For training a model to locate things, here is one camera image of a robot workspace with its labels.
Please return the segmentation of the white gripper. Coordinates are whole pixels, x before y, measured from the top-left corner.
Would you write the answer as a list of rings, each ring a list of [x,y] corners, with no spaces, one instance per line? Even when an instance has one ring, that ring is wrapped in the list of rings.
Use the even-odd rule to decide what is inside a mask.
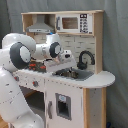
[[[44,62],[47,72],[56,72],[76,65],[76,61],[70,50],[64,50],[56,58]]]

